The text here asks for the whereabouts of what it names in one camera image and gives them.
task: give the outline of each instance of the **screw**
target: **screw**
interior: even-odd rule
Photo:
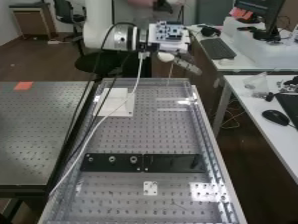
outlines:
[[[137,163],[137,156],[132,156],[132,157],[130,157],[130,163],[132,163],[132,164],[136,164],[136,163]]]
[[[114,157],[114,156],[110,156],[110,157],[109,157],[109,162],[110,162],[110,163],[114,163],[114,162],[116,162],[116,157]]]

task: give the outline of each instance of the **electronic device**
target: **electronic device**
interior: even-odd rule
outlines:
[[[214,35],[221,36],[221,31],[210,26],[203,26],[201,33],[205,37],[211,37]]]
[[[110,30],[112,1],[86,0],[85,8],[84,42],[88,48],[101,48],[106,38],[104,49],[108,50],[188,53],[190,37],[181,23],[161,21],[149,24],[146,30],[118,24]]]
[[[298,95],[297,94],[275,94],[277,100],[298,129]]]
[[[266,30],[254,31],[254,39],[265,41],[281,41],[277,29],[277,17],[281,12],[285,0],[237,0],[237,8],[251,11],[265,20]]]
[[[279,112],[277,110],[266,110],[266,111],[263,111],[262,116],[267,120],[270,120],[271,122],[274,122],[274,123],[277,123],[277,124],[279,124],[282,126],[287,126],[289,123],[290,123],[290,119],[287,118],[287,116],[282,112]]]
[[[233,59],[237,56],[221,38],[202,40],[201,44],[213,60]]]

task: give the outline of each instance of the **white desk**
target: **white desk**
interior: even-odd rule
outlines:
[[[193,35],[196,36],[196,39],[198,41],[198,43],[201,43],[202,40],[206,39],[211,39],[211,38],[217,38],[217,37],[203,37],[201,34],[201,27],[197,27],[197,25],[192,25],[188,27],[188,29],[190,30],[190,32],[193,33]],[[245,54],[242,54],[239,52],[239,50],[235,48],[235,46],[233,45],[233,39],[222,32],[221,33],[221,39],[225,41],[225,43],[227,44],[227,46],[231,48],[231,50],[235,52],[237,56],[234,58],[234,62],[231,64],[226,64],[222,65],[221,64],[221,60],[211,60],[207,52],[205,51],[206,56],[209,57],[213,65],[217,68],[217,71],[219,72],[253,72],[253,71],[298,71],[298,65],[294,68],[277,68],[277,67],[261,67],[259,65],[257,65],[254,63],[254,61],[245,56]]]
[[[250,76],[225,76],[225,90],[222,94],[221,104],[217,111],[217,116],[213,124],[213,131],[217,135],[222,123],[222,118],[229,103],[229,98],[225,98],[231,91],[242,104],[242,107],[249,114],[255,126],[258,127],[269,145],[271,146],[278,158],[281,159],[293,179],[298,184],[298,131],[287,126],[283,127],[262,117],[265,110],[278,110],[285,113],[277,99],[266,102],[263,99],[251,97],[247,89],[243,87],[243,80]],[[269,89],[273,93],[278,92],[277,82],[293,79],[294,76],[267,76]]]

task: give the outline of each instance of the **table leg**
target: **table leg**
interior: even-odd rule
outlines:
[[[1,224],[12,224],[11,221],[8,221],[8,219],[3,216],[3,214],[0,214],[0,223]]]
[[[223,87],[222,94],[221,94],[221,101],[219,101],[219,105],[217,108],[215,118],[213,121],[213,132],[214,132],[215,137],[221,130],[221,124],[222,124],[226,108],[227,108],[229,101],[230,101],[230,95],[231,95],[230,87],[229,87],[227,83],[225,82],[225,87]]]

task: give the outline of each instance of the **black object on desk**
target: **black object on desk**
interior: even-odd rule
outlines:
[[[290,123],[287,116],[277,110],[266,110],[262,115],[267,120],[282,126],[287,126]]]
[[[221,30],[215,29],[214,27],[210,26],[203,26],[201,33],[205,37],[211,37],[214,35],[221,36]]]
[[[277,94],[275,97],[298,129],[298,95]]]
[[[201,44],[213,60],[233,59],[237,56],[221,38],[202,40]]]

